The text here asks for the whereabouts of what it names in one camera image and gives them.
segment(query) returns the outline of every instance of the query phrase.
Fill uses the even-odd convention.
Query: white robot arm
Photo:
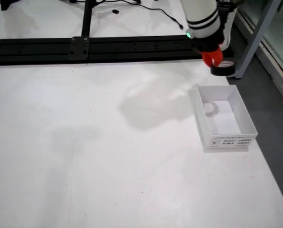
[[[237,2],[242,0],[181,0],[189,27],[187,36],[193,39],[193,48],[203,55],[208,66],[218,66],[223,60]]]
[[[206,38],[220,27],[216,0],[181,0],[190,38]]]

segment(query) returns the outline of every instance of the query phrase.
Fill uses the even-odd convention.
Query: table surface
[[[143,3],[184,24],[178,0]],[[95,10],[92,37],[182,34],[120,5]],[[0,38],[76,36],[82,15],[83,4],[22,0],[0,12]],[[204,151],[200,85],[228,82],[195,60],[0,67],[0,228],[283,228],[256,142]]]

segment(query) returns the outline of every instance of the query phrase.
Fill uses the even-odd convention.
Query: cable
[[[130,4],[130,5],[134,5],[134,6],[141,6],[141,7],[145,8],[145,9],[148,9],[148,10],[158,10],[158,11],[161,11],[161,12],[163,12],[168,18],[170,18],[172,21],[174,21],[175,23],[177,23],[177,24],[179,25],[179,28],[180,28],[181,30],[184,29],[184,26],[183,26],[183,25],[181,25],[175,18],[171,17],[171,16],[170,16],[168,13],[166,13],[163,9],[160,9],[160,8],[149,8],[149,7],[146,7],[146,6],[144,6],[144,5],[141,5],[141,0],[134,0],[134,1],[136,1],[137,3],[128,2],[128,1],[126,1],[126,0],[102,0],[102,1],[98,2],[98,3],[96,4],[96,6],[98,6],[98,5],[102,4],[102,3],[118,2],[118,1],[123,1],[123,2],[126,2],[126,3],[128,3],[128,4]]]

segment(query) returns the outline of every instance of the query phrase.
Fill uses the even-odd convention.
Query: roll of tape
[[[234,61],[225,60],[220,65],[211,65],[211,74],[215,76],[229,76],[236,72],[236,63]]]

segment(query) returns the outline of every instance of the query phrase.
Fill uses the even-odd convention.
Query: white paper box
[[[206,149],[246,148],[257,131],[235,85],[200,86],[195,115]]]

